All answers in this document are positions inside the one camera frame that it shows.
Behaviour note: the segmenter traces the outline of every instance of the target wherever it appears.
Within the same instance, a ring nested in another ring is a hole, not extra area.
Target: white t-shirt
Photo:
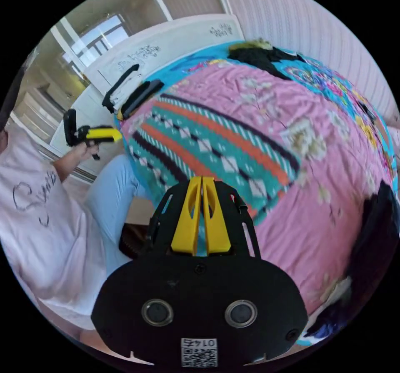
[[[94,329],[90,314],[106,279],[99,227],[18,127],[9,128],[0,153],[0,194],[1,245],[25,291],[71,323]]]

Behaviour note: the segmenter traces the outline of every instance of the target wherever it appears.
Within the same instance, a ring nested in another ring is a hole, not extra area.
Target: pink bedspread
[[[336,104],[245,65],[210,65],[168,92],[232,116],[300,157],[298,179],[256,232],[262,258],[292,277],[311,314],[343,278],[364,200],[381,179],[391,185],[380,144]],[[125,123],[126,138],[153,102]]]

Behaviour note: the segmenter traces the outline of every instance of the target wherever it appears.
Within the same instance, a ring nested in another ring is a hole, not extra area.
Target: camera lens
[[[143,319],[152,326],[166,326],[173,320],[173,310],[170,304],[161,299],[151,299],[142,307]]]
[[[247,300],[232,302],[225,311],[226,322],[236,328],[248,327],[257,317],[256,306]]]

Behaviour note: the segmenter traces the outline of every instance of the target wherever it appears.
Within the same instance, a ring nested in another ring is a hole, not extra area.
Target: qr code
[[[216,339],[182,338],[182,367],[215,368],[218,366]]]

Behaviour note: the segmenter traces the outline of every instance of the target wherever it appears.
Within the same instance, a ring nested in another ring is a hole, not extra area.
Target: screw
[[[202,263],[199,263],[198,265],[196,265],[195,267],[195,273],[197,274],[204,274],[206,271],[205,265],[203,265]]]
[[[290,330],[286,334],[286,341],[293,341],[295,338],[299,336],[299,330],[294,328],[293,330]]]

